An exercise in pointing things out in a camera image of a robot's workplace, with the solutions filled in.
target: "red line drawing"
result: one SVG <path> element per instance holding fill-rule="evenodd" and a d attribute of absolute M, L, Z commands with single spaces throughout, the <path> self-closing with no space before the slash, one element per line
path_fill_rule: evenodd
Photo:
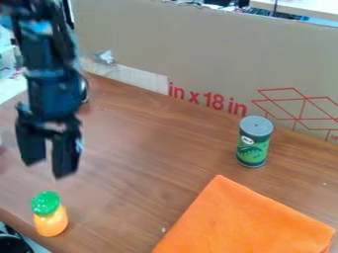
<path fill-rule="evenodd" d="M 327 130 L 326 141 L 332 130 L 338 130 L 338 103 L 329 97 L 306 97 L 293 87 L 261 89 L 258 92 L 263 96 L 263 99 L 252 100 L 252 103 L 264 112 L 265 118 L 270 116 L 276 121 L 294 122 L 293 131 L 296 130 L 297 125 L 302 125 L 311 131 Z M 281 105 L 281 103 L 287 102 L 299 102 L 299 106 L 290 109 Z M 279 113 L 274 112 L 273 108 L 277 109 Z M 312 117 L 313 111 L 316 111 L 319 116 Z"/>

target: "can label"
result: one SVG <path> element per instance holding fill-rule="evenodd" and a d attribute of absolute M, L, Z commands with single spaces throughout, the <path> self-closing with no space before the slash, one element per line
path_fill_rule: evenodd
<path fill-rule="evenodd" d="M 254 139 L 240 134 L 236 152 L 238 161 L 247 167 L 262 166 L 267 158 L 269 142 L 270 138 Z"/>

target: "orange container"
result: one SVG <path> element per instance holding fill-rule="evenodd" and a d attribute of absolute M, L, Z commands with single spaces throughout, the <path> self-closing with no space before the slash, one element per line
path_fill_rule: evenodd
<path fill-rule="evenodd" d="M 42 236 L 55 236 L 68 225 L 66 208 L 60 204 L 55 192 L 38 193 L 32 200 L 32 211 L 34 225 Z"/>

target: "green lid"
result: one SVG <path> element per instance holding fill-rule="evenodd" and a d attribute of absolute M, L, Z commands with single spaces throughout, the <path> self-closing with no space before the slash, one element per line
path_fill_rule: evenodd
<path fill-rule="evenodd" d="M 57 210 L 58 206 L 59 197 L 55 192 L 40 192 L 32 199 L 32 211 L 39 216 L 52 214 Z"/>

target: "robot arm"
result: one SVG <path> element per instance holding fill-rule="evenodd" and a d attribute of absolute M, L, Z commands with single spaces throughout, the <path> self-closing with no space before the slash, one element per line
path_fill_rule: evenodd
<path fill-rule="evenodd" d="M 27 166 L 45 160 L 45 140 L 52 142 L 52 172 L 56 179 L 77 171 L 82 150 L 82 76 L 75 67 L 77 46 L 58 0 L 0 0 L 26 66 L 29 105 L 18 104 L 16 134 Z M 49 123 L 65 125 L 51 130 Z"/>

